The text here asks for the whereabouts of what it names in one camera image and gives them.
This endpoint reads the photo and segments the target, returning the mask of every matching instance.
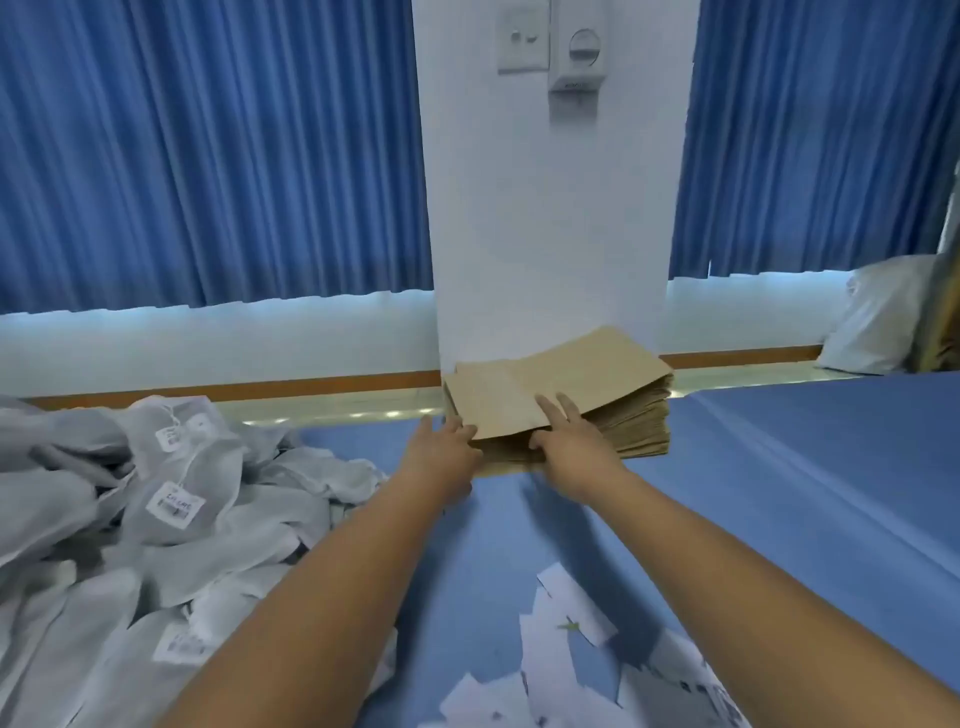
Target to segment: curtain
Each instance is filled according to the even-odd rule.
[[[956,0],[703,0],[671,278],[935,253],[958,48]]]
[[[0,0],[0,312],[432,287],[410,0]]]

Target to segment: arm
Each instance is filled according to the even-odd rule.
[[[729,533],[628,471],[576,406],[538,403],[547,474],[634,554],[756,728],[960,726],[960,698]]]
[[[157,728],[353,724],[427,535],[469,492],[476,427],[424,417],[396,474],[209,659]]]

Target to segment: pile of bags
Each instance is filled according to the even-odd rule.
[[[385,477],[207,398],[1,399],[0,726],[152,725]]]

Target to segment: blue tablecloth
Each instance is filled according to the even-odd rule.
[[[804,387],[828,386],[827,399],[839,401],[844,385],[861,386]],[[778,390],[795,386],[762,389],[774,393],[770,402],[779,402]],[[763,399],[755,389],[737,392],[751,402]],[[697,398],[672,400],[671,408],[670,454],[630,461],[633,470],[960,691],[960,580],[805,470],[758,453]],[[369,458],[390,472],[415,425],[344,425],[303,434],[307,444]],[[816,437],[804,442],[818,448]],[[869,449],[850,458],[871,479],[883,477]],[[449,510],[431,537],[397,622],[397,676],[368,700],[358,725],[406,728],[437,719],[440,702],[466,672],[486,681],[517,671],[518,615],[530,610],[537,573],[555,561],[620,630],[610,650],[570,636],[580,681],[607,697],[615,696],[620,662],[641,664],[663,626],[683,631],[630,553],[593,514],[527,474],[479,480],[471,498]]]

